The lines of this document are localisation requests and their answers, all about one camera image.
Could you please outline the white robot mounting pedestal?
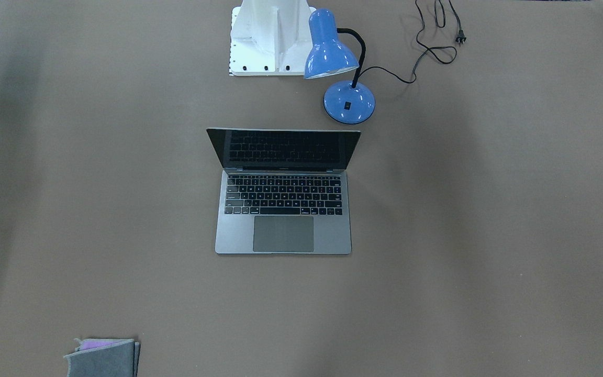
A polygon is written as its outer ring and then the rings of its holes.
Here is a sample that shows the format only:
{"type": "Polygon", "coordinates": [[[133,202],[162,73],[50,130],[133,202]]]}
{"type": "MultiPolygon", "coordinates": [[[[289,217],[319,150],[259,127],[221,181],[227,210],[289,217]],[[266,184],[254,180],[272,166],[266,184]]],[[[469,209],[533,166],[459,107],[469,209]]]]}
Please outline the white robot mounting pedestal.
{"type": "Polygon", "coordinates": [[[312,48],[306,1],[244,1],[231,12],[231,76],[304,76],[312,48]]]}

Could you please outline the folded grey cloth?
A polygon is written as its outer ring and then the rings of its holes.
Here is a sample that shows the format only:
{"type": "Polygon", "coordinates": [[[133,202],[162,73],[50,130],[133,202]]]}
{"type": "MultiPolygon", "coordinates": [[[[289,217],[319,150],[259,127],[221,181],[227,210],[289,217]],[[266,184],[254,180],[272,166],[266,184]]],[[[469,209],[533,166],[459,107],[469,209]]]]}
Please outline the folded grey cloth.
{"type": "Polygon", "coordinates": [[[67,376],[136,376],[140,343],[135,339],[74,339],[77,347],[64,356],[67,376]]]}

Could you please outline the blue desk lamp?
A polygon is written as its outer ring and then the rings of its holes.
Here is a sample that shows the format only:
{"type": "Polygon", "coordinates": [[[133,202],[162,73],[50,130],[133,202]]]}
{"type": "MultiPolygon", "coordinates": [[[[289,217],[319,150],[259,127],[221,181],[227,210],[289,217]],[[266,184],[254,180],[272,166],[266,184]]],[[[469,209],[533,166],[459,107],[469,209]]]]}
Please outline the blue desk lamp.
{"type": "Polygon", "coordinates": [[[362,36],[350,28],[338,28],[335,16],[327,8],[318,8],[308,18],[311,50],[304,69],[307,80],[340,74],[352,79],[333,83],[323,96],[326,114],[342,124],[356,125],[375,112],[375,95],[359,82],[366,56],[362,36]]]}

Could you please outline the grey laptop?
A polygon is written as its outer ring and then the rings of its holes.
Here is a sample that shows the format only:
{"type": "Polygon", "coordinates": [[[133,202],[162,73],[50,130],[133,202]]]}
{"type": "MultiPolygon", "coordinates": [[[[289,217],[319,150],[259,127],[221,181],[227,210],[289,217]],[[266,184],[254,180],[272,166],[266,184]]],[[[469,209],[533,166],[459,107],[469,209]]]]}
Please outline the grey laptop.
{"type": "Polygon", "coordinates": [[[349,255],[358,130],[209,127],[222,167],[218,254],[349,255]]]}

